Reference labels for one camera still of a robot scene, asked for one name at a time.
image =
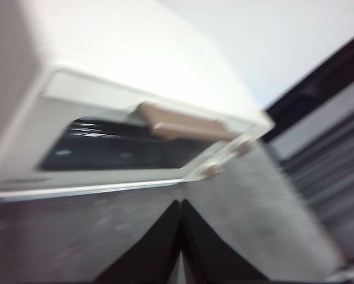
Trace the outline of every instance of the gray table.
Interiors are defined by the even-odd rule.
[[[335,243],[260,146],[212,180],[164,188],[0,204],[0,283],[91,280],[136,242],[173,199],[271,279],[323,280]]]

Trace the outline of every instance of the beige handle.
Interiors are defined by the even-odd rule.
[[[145,102],[137,110],[148,123],[151,132],[167,140],[194,138],[204,141],[231,141],[234,138],[220,121],[180,114]]]

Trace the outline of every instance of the white appliance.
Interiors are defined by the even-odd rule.
[[[152,108],[171,121],[152,125]],[[158,2],[0,0],[0,198],[209,178],[271,127],[216,47]]]

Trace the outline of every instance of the appliance top panel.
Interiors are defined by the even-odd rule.
[[[271,128],[218,49],[156,1],[19,3],[43,64]]]

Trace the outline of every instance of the white plastic casing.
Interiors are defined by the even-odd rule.
[[[142,102],[222,120],[239,138],[176,170],[37,169],[71,121],[142,123]],[[198,180],[272,125],[216,47],[156,1],[0,0],[0,197]]]

